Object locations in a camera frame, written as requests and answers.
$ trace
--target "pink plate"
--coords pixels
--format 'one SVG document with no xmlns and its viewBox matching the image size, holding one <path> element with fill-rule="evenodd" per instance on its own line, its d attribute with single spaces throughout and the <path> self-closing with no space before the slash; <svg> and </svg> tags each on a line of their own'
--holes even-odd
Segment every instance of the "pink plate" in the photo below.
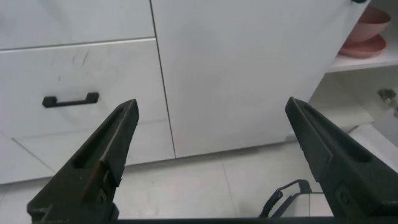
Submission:
<svg viewBox="0 0 398 224">
<path fill-rule="evenodd" d="M 386 41 L 378 34 L 377 36 L 358 44 L 343 45 L 339 53 L 354 58 L 369 58 L 379 55 L 386 46 Z"/>
</svg>

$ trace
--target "drawer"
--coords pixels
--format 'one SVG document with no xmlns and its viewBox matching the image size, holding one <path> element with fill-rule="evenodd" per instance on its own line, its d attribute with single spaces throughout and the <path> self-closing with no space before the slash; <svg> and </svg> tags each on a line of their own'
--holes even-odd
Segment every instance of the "drawer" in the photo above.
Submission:
<svg viewBox="0 0 398 224">
<path fill-rule="evenodd" d="M 16 139 L 31 153 L 58 171 L 93 133 L 92 130 Z M 126 165 L 174 159 L 169 121 L 139 124 L 134 132 Z"/>
<path fill-rule="evenodd" d="M 149 0 L 0 0 L 0 49 L 154 37 Z"/>
<path fill-rule="evenodd" d="M 10 138 L 95 129 L 117 107 L 137 99 L 140 123 L 167 119 L 155 39 L 0 53 L 0 129 Z M 94 104 L 45 108 L 59 102 Z"/>
<path fill-rule="evenodd" d="M 52 170 L 0 133 L 0 184 L 51 175 Z"/>
</svg>

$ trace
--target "scratch mark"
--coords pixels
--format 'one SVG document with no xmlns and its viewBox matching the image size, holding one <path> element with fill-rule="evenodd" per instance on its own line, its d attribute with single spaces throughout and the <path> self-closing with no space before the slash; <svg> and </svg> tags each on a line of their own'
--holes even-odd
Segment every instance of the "scratch mark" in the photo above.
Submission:
<svg viewBox="0 0 398 224">
<path fill-rule="evenodd" d="M 50 67 L 54 64 L 55 58 L 57 57 L 58 52 L 55 53 L 54 57 L 52 58 Z"/>
<path fill-rule="evenodd" d="M 80 67 L 82 67 L 82 66 L 86 63 L 86 59 L 87 59 L 87 56 L 88 56 L 88 52 L 90 52 L 90 51 L 87 51 L 87 52 L 86 52 L 86 55 L 85 55 L 85 57 L 84 57 L 84 59 L 83 59 L 83 62 L 81 63 L 81 66 L 80 66 Z"/>
</svg>

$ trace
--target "cabinet door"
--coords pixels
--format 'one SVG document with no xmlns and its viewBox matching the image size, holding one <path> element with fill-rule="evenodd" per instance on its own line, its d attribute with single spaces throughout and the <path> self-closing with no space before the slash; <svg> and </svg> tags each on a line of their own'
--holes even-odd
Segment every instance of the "cabinet door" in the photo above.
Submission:
<svg viewBox="0 0 398 224">
<path fill-rule="evenodd" d="M 152 1 L 176 156 L 283 141 L 368 3 Z"/>
<path fill-rule="evenodd" d="M 52 170 L 0 133 L 0 184 L 52 175 Z"/>
</svg>

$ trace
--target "white cabinet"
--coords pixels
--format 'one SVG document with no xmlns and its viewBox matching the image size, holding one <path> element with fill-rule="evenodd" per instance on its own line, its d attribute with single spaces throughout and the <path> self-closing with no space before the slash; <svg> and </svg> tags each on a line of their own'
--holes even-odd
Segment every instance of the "white cabinet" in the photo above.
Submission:
<svg viewBox="0 0 398 224">
<path fill-rule="evenodd" d="M 176 156 L 283 141 L 367 4 L 153 1 Z"/>
<path fill-rule="evenodd" d="M 52 170 L 0 133 L 0 184 L 51 175 Z"/>
<path fill-rule="evenodd" d="M 0 49 L 154 37 L 149 0 L 0 0 Z"/>
<path fill-rule="evenodd" d="M 0 67 L 1 131 L 52 170 L 58 171 L 117 105 L 133 98 L 140 118 L 126 164 L 175 158 L 155 39 L 7 50 L 0 52 Z M 99 94 L 96 103 L 42 104 L 46 96 L 75 102 L 92 92 Z M 17 157 L 4 159 L 19 163 Z M 15 169 L 25 172 L 29 166 Z"/>
</svg>

